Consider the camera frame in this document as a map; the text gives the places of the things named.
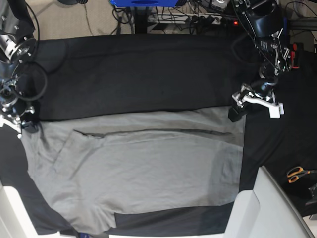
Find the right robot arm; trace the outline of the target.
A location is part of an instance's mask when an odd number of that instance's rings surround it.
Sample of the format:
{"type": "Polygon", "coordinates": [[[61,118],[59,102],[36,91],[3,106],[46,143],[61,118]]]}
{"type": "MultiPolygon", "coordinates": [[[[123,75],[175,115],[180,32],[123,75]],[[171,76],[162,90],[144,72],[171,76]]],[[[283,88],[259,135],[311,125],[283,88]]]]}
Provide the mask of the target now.
{"type": "Polygon", "coordinates": [[[47,122],[127,119],[222,108],[251,70],[232,38],[140,34],[36,40],[24,1],[1,1],[22,22],[0,33],[0,107],[6,124],[35,133],[47,122]]]}

